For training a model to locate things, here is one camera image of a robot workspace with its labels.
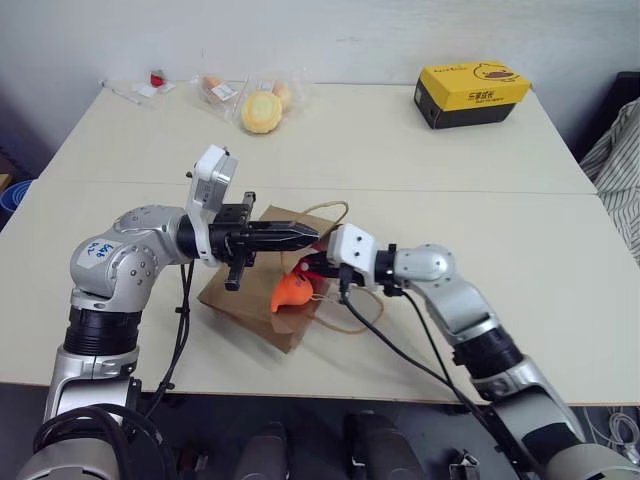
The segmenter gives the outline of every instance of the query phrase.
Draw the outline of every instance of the duck logo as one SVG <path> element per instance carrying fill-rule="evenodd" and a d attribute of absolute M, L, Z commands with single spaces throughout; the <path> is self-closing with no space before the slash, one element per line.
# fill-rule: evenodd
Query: duck logo
<path fill-rule="evenodd" d="M 473 74 L 481 80 L 493 80 L 497 82 L 513 82 L 520 75 L 516 75 L 504 65 L 491 63 L 479 63 L 473 69 Z"/>

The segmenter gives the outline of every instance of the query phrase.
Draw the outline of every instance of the white table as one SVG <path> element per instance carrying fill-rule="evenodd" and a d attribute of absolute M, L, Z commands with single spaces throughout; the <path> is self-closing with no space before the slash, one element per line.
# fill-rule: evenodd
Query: white table
<path fill-rule="evenodd" d="M 308 108 L 266 136 L 216 117 L 184 83 L 148 103 L 103 90 L 41 178 L 186 184 L 215 144 L 241 159 L 237 186 L 595 192 L 534 92 L 500 124 L 431 130 L 413 87 L 320 85 Z"/>
<path fill-rule="evenodd" d="M 251 186 L 232 187 L 227 199 L 239 200 L 244 187 Z M 351 205 L 349 220 L 381 243 L 447 245 L 463 275 L 568 402 L 640 403 L 640 272 L 596 197 L 254 189 L 256 216 L 270 203 L 294 209 L 344 199 Z M 76 245 L 134 206 L 182 205 L 187 191 L 181 185 L 51 178 L 32 186 L 0 235 L 0 381 L 49 383 L 67 326 L 68 262 Z M 453 401 L 370 334 L 344 336 L 314 324 L 296 351 L 282 354 L 195 299 L 211 275 L 197 266 L 192 334 L 174 378 L 178 391 Z M 169 363 L 180 288 L 177 268 L 167 268 L 145 309 L 136 375 L 146 389 L 155 388 Z M 406 302 L 385 304 L 381 328 L 435 366 Z M 343 315 L 335 320 L 350 321 Z M 437 340 L 450 351 L 440 335 Z M 477 399 L 463 369 L 450 367 L 461 389 Z"/>

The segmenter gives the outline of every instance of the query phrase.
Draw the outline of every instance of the black cable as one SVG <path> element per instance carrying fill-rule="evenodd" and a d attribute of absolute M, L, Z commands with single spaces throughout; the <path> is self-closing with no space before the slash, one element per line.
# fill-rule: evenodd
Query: black cable
<path fill-rule="evenodd" d="M 182 306 L 176 308 L 176 313 L 180 314 L 180 321 L 178 324 L 178 333 L 176 335 L 176 343 L 173 347 L 173 355 L 171 356 L 171 362 L 167 372 L 165 373 L 162 381 L 158 385 L 157 390 L 153 393 L 149 400 L 149 407 L 144 416 L 149 418 L 153 412 L 158 408 L 164 394 L 167 390 L 172 390 L 174 385 L 171 383 L 171 377 L 173 371 L 180 360 L 182 351 L 187 344 L 189 338 L 189 325 L 190 325 L 190 309 L 189 309 L 189 293 L 191 292 L 191 281 L 193 279 L 193 267 L 194 263 L 191 261 L 189 264 L 189 271 L 186 272 L 185 266 L 180 265 L 180 275 L 182 277 Z"/>
<path fill-rule="evenodd" d="M 417 360 L 415 360 L 414 358 L 410 357 L 409 355 L 407 355 L 404 351 L 402 351 L 400 348 L 398 348 L 391 340 L 389 340 L 380 330 L 378 330 L 373 324 L 371 324 L 371 322 L 369 322 L 366 318 L 364 318 L 362 316 L 362 314 L 360 314 L 360 312 L 358 312 L 358 310 L 353 306 L 353 304 L 351 303 L 351 301 L 349 300 L 349 297 L 347 296 L 347 292 L 346 291 L 341 291 L 340 292 L 340 298 L 342 303 L 349 309 L 349 311 L 353 314 L 354 317 L 356 317 L 360 323 L 362 323 L 365 327 L 367 327 L 369 330 L 371 330 L 371 332 L 378 337 L 380 340 L 382 340 L 382 342 L 389 347 L 391 350 L 393 350 L 393 352 L 398 355 L 400 358 L 402 358 L 403 360 L 409 362 L 411 365 L 413 365 L 414 367 L 419 368 L 420 370 L 422 370 L 425 373 L 428 373 L 429 375 L 431 375 L 433 378 L 435 378 L 436 380 L 438 380 L 439 382 L 443 383 L 444 385 L 446 385 L 449 389 L 451 389 L 451 391 L 456 395 L 456 397 L 458 398 L 458 400 L 460 400 L 460 403 L 462 403 L 465 407 L 467 407 L 467 409 L 469 409 L 469 411 L 473 414 L 474 417 L 476 417 L 476 419 L 478 420 L 478 422 L 480 422 L 482 424 L 482 426 L 487 429 L 489 431 L 489 433 L 491 433 L 490 431 L 490 427 L 486 421 L 486 419 L 484 418 L 484 414 L 482 413 L 482 411 L 473 403 L 473 401 L 471 401 L 471 399 L 469 397 L 467 397 L 464 393 L 462 393 L 460 390 L 458 390 L 456 388 L 455 385 L 453 385 L 451 382 L 449 382 L 446 378 L 442 377 L 441 375 L 437 374 L 436 372 L 434 372 L 433 370 L 431 370 L 429 367 L 427 367 L 426 365 L 423 365 L 422 363 L 418 362 Z"/>
<path fill-rule="evenodd" d="M 147 439 L 149 439 L 154 445 L 158 452 L 158 455 L 160 456 L 162 471 L 164 472 L 165 478 L 167 480 L 178 480 L 178 470 L 176 468 L 175 458 L 173 457 L 171 448 L 167 444 L 167 442 L 164 441 L 164 438 L 158 430 L 158 427 L 156 427 L 151 420 L 147 419 L 141 413 L 138 413 L 135 410 L 131 410 L 129 408 L 125 408 L 121 405 L 112 403 L 99 403 L 93 406 L 101 408 L 102 410 L 105 410 L 109 413 L 113 413 L 114 415 L 121 416 L 131 425 L 144 433 Z"/>
<path fill-rule="evenodd" d="M 60 436 L 60 430 L 80 418 L 93 420 L 104 432 L 107 442 L 113 448 L 118 472 L 121 480 L 134 480 L 131 468 L 131 458 L 128 451 L 127 440 L 118 423 L 103 410 L 89 406 L 70 410 L 52 418 L 40 426 L 33 439 L 33 452 L 36 453 L 47 445 L 54 443 Z"/>
<path fill-rule="evenodd" d="M 418 318 L 420 319 L 420 323 L 422 324 L 422 328 L 424 329 L 424 333 L 427 334 L 427 338 L 429 339 L 429 343 L 431 344 L 431 348 L 433 349 L 433 352 L 436 354 L 436 358 L 438 359 L 438 363 L 440 364 L 440 368 L 442 369 L 442 373 L 445 376 L 445 378 L 447 379 L 447 381 L 449 382 L 449 384 L 453 385 L 453 380 L 451 380 L 451 376 L 449 375 L 449 371 L 447 370 L 447 367 L 445 366 L 444 361 L 442 361 L 442 356 L 440 355 L 440 350 L 438 350 L 438 347 L 436 346 L 436 342 L 433 340 L 433 336 L 431 335 L 431 331 L 429 330 L 429 327 L 427 326 L 427 322 L 425 321 L 424 317 L 422 316 L 422 312 L 418 308 L 418 305 L 416 304 L 415 300 L 413 298 L 411 298 L 411 295 L 409 295 L 404 290 L 401 291 L 401 295 L 409 301 L 409 303 L 411 304 L 411 306 L 415 310 L 416 314 L 418 315 Z"/>

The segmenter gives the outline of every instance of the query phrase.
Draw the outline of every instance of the yellow cardboard box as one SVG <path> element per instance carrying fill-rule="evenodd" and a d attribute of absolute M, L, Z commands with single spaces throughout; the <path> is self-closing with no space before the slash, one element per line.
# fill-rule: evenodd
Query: yellow cardboard box
<path fill-rule="evenodd" d="M 422 69 L 414 100 L 432 128 L 501 122 L 531 82 L 496 61 Z"/>

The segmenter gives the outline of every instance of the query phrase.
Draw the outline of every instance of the white label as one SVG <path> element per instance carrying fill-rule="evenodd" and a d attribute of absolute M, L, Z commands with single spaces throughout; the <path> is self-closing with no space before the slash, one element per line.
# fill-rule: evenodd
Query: white label
<path fill-rule="evenodd" d="M 136 90 L 136 92 L 138 92 L 140 95 L 147 98 L 153 97 L 157 91 L 158 90 L 155 87 L 152 87 L 150 85 L 143 85 L 138 88 L 138 90 Z"/>
<path fill-rule="evenodd" d="M 238 94 L 232 86 L 227 85 L 226 83 L 221 83 L 217 87 L 213 87 L 211 91 L 223 102 Z"/>
<path fill-rule="evenodd" d="M 107 260 L 120 245 L 120 242 L 94 238 L 82 249 L 76 264 L 84 268 L 93 268 Z"/>
<path fill-rule="evenodd" d="M 258 90 L 264 90 L 265 92 L 271 92 L 273 90 L 273 82 L 262 81 L 258 83 Z"/>

